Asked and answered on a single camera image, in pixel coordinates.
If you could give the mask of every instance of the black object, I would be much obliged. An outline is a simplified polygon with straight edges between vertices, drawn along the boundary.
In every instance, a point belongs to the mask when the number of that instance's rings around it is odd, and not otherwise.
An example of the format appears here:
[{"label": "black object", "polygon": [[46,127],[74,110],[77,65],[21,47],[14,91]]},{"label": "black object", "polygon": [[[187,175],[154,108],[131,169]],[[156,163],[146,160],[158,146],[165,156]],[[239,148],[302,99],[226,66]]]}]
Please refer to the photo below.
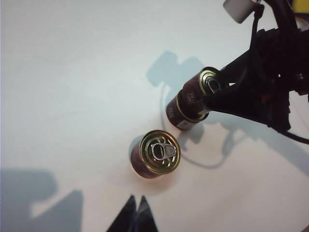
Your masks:
[{"label": "black object", "polygon": [[131,195],[107,232],[158,232],[146,198],[141,197],[136,211],[135,197]]},{"label": "black object", "polygon": [[234,85],[203,96],[200,107],[266,124],[283,135],[309,143],[287,131],[289,92],[309,94],[309,30],[298,30],[287,0],[266,0],[278,29],[257,31],[263,5],[255,9],[250,49],[223,68],[219,75]]}]

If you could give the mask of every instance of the tin can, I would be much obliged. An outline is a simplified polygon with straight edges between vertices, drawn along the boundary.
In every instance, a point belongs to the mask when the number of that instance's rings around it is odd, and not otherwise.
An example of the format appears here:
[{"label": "tin can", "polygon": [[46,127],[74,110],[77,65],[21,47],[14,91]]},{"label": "tin can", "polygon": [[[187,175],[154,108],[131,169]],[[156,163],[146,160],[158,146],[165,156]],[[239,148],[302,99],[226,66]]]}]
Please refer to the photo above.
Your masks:
[{"label": "tin can", "polygon": [[210,112],[199,107],[197,101],[204,95],[213,94],[229,86],[228,81],[217,75],[219,71],[213,67],[203,68],[183,86],[182,97],[187,111],[204,115]]},{"label": "tin can", "polygon": [[132,149],[133,169],[145,178],[155,178],[174,171],[180,161],[180,147],[169,133],[153,130]]},{"label": "tin can", "polygon": [[196,123],[203,121],[208,116],[208,114],[199,115],[187,110],[183,102],[182,90],[167,105],[166,115],[171,124],[181,130],[192,128]]}]

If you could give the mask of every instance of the black cable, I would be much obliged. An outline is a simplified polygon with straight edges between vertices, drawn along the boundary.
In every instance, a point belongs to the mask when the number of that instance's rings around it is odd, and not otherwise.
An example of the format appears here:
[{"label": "black cable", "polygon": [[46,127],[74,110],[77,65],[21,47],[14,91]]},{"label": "black cable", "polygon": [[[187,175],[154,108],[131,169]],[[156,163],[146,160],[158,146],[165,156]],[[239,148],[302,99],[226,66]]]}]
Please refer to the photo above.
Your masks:
[{"label": "black cable", "polygon": [[290,133],[288,131],[278,131],[278,133],[290,138],[290,139],[293,139],[297,142],[300,142],[300,143],[303,143],[303,144],[308,144],[309,145],[309,139],[306,139],[306,138],[303,138],[303,137],[300,137],[296,134],[293,134],[293,133]]}]

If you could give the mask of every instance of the metal lid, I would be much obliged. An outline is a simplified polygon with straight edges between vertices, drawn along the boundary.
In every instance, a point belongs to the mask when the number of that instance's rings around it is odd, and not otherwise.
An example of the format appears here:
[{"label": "metal lid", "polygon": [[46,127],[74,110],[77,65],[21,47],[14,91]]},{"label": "metal lid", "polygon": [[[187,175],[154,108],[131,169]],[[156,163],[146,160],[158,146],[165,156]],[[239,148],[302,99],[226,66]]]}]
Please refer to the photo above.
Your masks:
[{"label": "metal lid", "polygon": [[151,171],[167,174],[179,164],[180,147],[171,134],[162,130],[153,130],[141,140],[140,158]]},{"label": "metal lid", "polygon": [[219,71],[213,67],[206,67],[199,74],[199,86],[203,94],[215,93],[225,86],[217,75]]}]

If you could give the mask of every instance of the white table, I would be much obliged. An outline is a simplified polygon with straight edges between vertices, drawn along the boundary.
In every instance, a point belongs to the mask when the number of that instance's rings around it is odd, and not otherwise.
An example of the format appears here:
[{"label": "white table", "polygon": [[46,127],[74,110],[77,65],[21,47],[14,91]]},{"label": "white table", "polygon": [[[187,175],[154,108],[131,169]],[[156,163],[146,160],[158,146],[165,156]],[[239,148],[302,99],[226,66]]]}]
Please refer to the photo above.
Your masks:
[{"label": "white table", "polygon": [[[264,125],[211,113],[188,132],[166,103],[202,67],[248,49],[252,16],[223,0],[1,3],[1,228],[108,229],[145,195],[162,232],[300,232],[309,224],[309,146]],[[266,8],[259,27],[275,27]],[[309,137],[306,97],[291,93],[293,131]],[[129,153],[155,129],[182,160],[139,178]]]}]

